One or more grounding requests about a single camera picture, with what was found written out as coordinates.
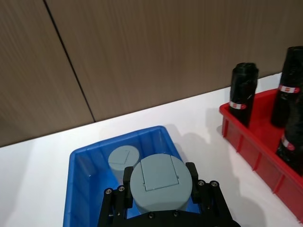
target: black cylindrical container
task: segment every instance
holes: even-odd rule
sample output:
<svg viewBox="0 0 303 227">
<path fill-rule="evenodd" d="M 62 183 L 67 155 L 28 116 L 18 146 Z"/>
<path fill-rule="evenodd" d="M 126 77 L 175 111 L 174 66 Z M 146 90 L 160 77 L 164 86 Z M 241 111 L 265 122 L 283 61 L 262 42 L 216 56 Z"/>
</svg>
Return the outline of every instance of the black cylindrical container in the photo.
<svg viewBox="0 0 303 227">
<path fill-rule="evenodd" d="M 290 116 L 276 153 L 303 175 L 303 93 L 296 101 L 290 101 Z"/>
<path fill-rule="evenodd" d="M 271 123 L 274 126 L 285 127 L 290 112 L 288 102 L 298 97 L 302 86 L 303 46 L 289 47 L 271 116 Z"/>
<path fill-rule="evenodd" d="M 232 87 L 230 94 L 230 112 L 242 124 L 248 127 L 259 70 L 254 63 L 239 63 L 232 70 Z"/>
</svg>

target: red plastic bin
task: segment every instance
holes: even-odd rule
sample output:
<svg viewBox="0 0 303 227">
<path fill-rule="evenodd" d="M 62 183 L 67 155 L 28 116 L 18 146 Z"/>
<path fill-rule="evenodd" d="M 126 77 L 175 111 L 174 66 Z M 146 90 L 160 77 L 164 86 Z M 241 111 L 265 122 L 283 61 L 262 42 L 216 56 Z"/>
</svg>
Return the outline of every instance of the red plastic bin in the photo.
<svg viewBox="0 0 303 227">
<path fill-rule="evenodd" d="M 228 103 L 220 106 L 222 135 L 303 222 L 303 177 L 276 155 L 284 129 L 270 123 L 275 97 L 276 89 L 256 94 L 249 128 L 232 116 Z"/>
</svg>

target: blue plastic bin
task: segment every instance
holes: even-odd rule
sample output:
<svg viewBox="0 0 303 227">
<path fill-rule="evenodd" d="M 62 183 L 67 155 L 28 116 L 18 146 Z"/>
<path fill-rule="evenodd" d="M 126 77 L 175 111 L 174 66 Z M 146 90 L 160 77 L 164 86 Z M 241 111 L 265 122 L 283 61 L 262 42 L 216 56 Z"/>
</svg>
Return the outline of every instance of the blue plastic bin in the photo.
<svg viewBox="0 0 303 227">
<path fill-rule="evenodd" d="M 136 147 L 141 158 L 164 153 L 181 160 L 163 126 L 134 131 L 73 151 L 68 170 L 63 227 L 97 226 L 103 191 L 119 186 L 109 168 L 108 157 L 114 149 L 123 145 Z M 191 199 L 187 211 L 199 212 Z M 139 214 L 134 203 L 133 208 L 128 210 L 127 218 Z"/>
</svg>

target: wooden wall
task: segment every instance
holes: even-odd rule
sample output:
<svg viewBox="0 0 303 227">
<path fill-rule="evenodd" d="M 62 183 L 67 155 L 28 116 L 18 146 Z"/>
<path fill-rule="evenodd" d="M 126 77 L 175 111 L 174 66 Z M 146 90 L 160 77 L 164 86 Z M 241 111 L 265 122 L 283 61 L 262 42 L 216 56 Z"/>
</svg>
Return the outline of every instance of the wooden wall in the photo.
<svg viewBox="0 0 303 227">
<path fill-rule="evenodd" d="M 229 86 L 239 62 L 280 72 L 303 45 L 302 11 L 301 0 L 0 0 L 0 146 Z"/>
</svg>

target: tabletop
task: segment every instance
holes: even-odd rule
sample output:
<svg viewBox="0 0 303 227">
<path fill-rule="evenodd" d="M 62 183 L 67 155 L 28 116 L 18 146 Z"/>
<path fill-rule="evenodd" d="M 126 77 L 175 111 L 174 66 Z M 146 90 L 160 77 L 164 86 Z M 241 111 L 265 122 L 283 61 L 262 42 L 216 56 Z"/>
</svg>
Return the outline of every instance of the tabletop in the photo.
<svg viewBox="0 0 303 227">
<path fill-rule="evenodd" d="M 277 88 L 280 74 L 258 80 Z M 156 125 L 167 128 L 199 178 L 217 180 L 242 227 L 302 227 L 289 209 L 221 136 L 219 106 L 230 87 L 0 148 L 0 227 L 63 224 L 69 156 L 91 143 Z"/>
</svg>

